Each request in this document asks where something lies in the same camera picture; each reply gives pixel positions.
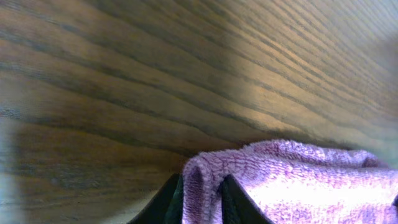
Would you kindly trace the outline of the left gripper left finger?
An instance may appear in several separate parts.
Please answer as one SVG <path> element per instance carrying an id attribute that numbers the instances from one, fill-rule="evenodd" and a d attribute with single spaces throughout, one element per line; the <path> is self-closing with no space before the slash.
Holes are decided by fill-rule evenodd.
<path id="1" fill-rule="evenodd" d="M 127 224 L 182 224 L 183 178 L 173 174 Z"/>

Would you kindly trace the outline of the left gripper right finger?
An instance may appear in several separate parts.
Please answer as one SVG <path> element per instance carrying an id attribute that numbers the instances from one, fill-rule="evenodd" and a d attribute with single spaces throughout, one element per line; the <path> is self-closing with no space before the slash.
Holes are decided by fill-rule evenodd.
<path id="1" fill-rule="evenodd" d="M 223 224 L 273 224 L 232 175 L 221 183 L 221 211 Z"/>

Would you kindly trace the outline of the purple cloth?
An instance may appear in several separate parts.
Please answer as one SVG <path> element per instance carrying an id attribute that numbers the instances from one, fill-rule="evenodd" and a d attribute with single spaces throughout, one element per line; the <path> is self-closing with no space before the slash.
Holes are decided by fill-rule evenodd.
<path id="1" fill-rule="evenodd" d="M 183 170 L 184 223 L 220 223 L 232 175 L 274 223 L 396 223 L 397 171 L 364 150 L 287 140 L 203 152 Z"/>

